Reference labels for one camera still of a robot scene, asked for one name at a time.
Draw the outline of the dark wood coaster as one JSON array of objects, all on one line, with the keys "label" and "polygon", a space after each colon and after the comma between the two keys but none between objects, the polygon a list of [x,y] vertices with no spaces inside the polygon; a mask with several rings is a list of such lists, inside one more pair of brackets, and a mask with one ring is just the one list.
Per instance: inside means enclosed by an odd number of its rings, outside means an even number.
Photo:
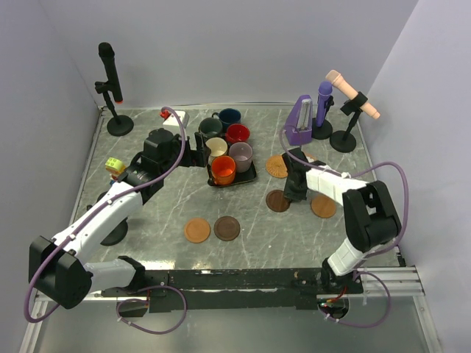
[{"label": "dark wood coaster", "polygon": [[276,213],[287,211],[290,204],[291,202],[284,196],[282,190],[272,190],[266,195],[267,207]]},{"label": "dark wood coaster", "polygon": [[238,220],[232,216],[222,216],[214,224],[216,237],[223,241],[235,240],[241,231]]}]

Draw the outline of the woven rattan coaster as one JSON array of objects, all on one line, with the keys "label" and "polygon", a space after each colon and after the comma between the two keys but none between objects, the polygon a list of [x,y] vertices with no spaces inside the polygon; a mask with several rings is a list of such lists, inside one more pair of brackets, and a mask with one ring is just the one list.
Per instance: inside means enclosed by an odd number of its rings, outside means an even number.
[{"label": "woven rattan coaster", "polygon": [[287,167],[280,154],[271,156],[266,161],[266,171],[275,178],[284,179],[288,176]]},{"label": "woven rattan coaster", "polygon": [[311,154],[305,152],[304,155],[308,163],[313,164],[316,162],[316,158],[312,156]]}]

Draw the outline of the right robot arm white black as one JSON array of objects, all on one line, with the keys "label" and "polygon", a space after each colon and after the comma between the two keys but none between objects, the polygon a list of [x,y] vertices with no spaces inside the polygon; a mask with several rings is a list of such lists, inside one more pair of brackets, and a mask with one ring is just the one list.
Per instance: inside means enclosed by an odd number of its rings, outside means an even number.
[{"label": "right robot arm white black", "polygon": [[282,155],[288,173],[283,195],[291,202],[307,199],[308,191],[342,206],[346,238],[322,263],[322,287],[339,292],[368,255],[396,238],[402,224],[389,189],[381,181],[365,182],[320,162],[308,162],[300,148]]}]

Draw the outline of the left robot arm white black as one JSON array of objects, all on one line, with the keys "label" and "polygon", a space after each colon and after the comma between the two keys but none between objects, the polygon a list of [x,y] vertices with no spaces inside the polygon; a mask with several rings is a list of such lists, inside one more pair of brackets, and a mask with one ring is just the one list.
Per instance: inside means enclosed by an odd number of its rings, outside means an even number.
[{"label": "left robot arm white black", "polygon": [[89,259],[102,241],[143,207],[162,187],[177,166],[205,167],[210,154],[200,133],[196,149],[189,138],[165,129],[149,133],[143,151],[118,176],[108,192],[81,218],[51,240],[40,236],[29,247],[29,285],[65,309],[77,306],[90,292],[120,288],[141,293],[146,270],[128,256],[106,263]]}]

